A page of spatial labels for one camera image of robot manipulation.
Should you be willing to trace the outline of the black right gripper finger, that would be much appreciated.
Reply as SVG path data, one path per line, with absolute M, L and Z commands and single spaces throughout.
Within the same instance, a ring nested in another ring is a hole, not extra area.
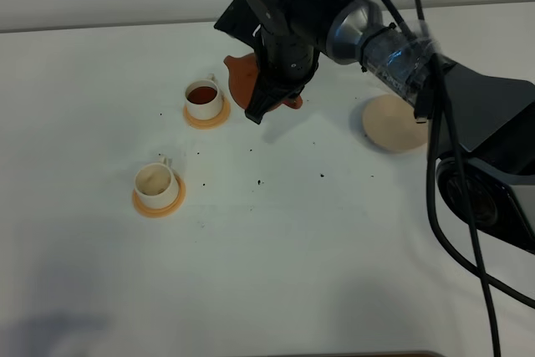
M 286 100 L 295 100 L 304 89 L 302 83 L 285 84 L 259 74 L 254 84 L 251 99 L 245 109 L 245 116 L 259 125 L 263 116 L 276 109 Z

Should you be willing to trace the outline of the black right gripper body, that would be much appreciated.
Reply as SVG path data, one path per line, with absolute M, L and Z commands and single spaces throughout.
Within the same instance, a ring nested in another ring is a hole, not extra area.
M 257 85 L 299 87 L 317 68 L 318 54 L 338 64 L 355 61 L 354 40 L 337 38 L 355 0 L 246 0 L 261 25 Z

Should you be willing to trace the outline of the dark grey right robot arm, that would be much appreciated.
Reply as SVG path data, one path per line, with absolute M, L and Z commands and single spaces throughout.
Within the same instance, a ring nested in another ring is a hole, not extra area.
M 432 187 L 472 233 L 534 249 L 534 86 L 477 73 L 411 27 L 391 0 L 243 0 L 260 31 L 245 109 L 260 123 L 298 97 L 325 55 L 359 64 L 431 126 Z

